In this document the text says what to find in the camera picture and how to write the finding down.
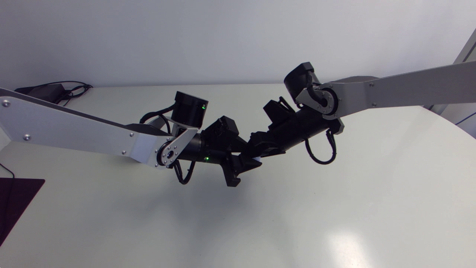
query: bolt head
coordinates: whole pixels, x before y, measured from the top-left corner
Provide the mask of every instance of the bolt head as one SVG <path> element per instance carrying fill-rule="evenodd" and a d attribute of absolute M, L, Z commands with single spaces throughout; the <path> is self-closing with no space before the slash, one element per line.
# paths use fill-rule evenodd
<path fill-rule="evenodd" d="M 11 103 L 10 103 L 8 100 L 4 100 L 4 101 L 1 103 L 1 105 L 2 105 L 3 107 L 7 107 L 7 108 L 10 107 L 10 104 L 11 104 Z"/>

